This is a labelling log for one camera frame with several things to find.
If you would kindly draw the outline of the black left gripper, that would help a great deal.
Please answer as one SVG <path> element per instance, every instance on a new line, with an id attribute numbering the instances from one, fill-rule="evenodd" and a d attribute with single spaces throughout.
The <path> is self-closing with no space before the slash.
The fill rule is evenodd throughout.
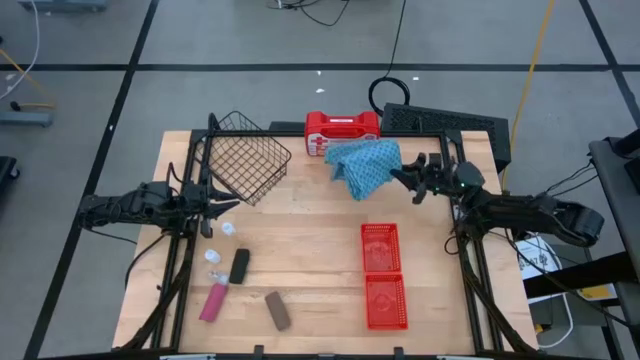
<path id="1" fill-rule="evenodd" d="M 209 180 L 202 184 L 186 182 L 183 184 L 182 192 L 169 187 L 169 195 L 169 203 L 173 207 L 173 213 L 168 220 L 169 227 L 180 229 L 190 218 L 200 217 L 200 233 L 205 238 L 213 237 L 211 219 L 218 219 L 240 204 L 239 201 L 229 201 L 238 199 L 235 194 L 217 190 Z M 210 204 L 212 199 L 229 202 Z"/>

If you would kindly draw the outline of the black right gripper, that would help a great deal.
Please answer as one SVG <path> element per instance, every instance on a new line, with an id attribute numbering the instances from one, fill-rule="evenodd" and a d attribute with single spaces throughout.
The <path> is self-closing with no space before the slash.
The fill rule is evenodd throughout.
<path id="1" fill-rule="evenodd" d="M 440 153 L 419 153 L 414 169 L 392 169 L 390 174 L 407 189 L 413 189 L 415 195 L 412 203 L 415 205 L 421 204 L 428 192 L 448 197 L 458 195 L 452 171 L 443 166 Z"/>

